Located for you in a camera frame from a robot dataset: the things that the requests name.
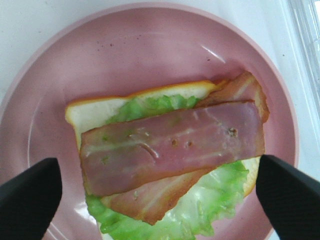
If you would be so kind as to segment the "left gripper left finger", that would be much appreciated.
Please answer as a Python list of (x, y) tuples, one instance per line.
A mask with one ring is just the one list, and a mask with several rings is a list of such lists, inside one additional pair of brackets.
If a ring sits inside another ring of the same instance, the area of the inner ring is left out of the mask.
[(62, 198), (56, 158), (46, 158), (0, 187), (0, 238), (40, 240)]

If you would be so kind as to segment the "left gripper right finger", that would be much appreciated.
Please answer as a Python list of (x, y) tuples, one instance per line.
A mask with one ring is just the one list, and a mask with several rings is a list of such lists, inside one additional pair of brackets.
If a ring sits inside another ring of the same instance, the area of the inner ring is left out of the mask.
[(320, 238), (320, 183), (274, 155), (260, 157), (256, 194), (281, 240)]

